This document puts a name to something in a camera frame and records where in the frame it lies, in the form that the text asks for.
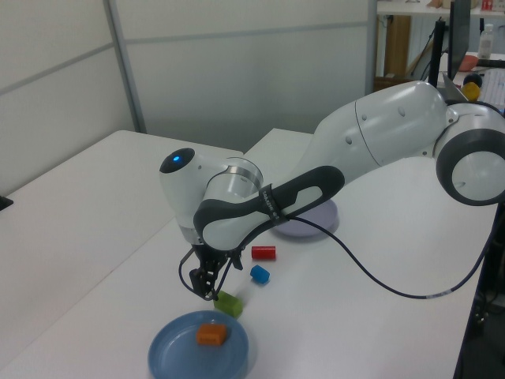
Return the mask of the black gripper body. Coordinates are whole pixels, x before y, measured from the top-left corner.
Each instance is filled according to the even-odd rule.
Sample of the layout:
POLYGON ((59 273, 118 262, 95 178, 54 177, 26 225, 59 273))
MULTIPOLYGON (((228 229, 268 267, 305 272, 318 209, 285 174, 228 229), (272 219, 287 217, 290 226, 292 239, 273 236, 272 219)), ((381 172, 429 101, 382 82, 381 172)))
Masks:
POLYGON ((225 253, 214 250, 206 245, 197 245, 194 247, 195 254, 200 262, 199 269, 206 273, 218 273, 227 263, 225 253))

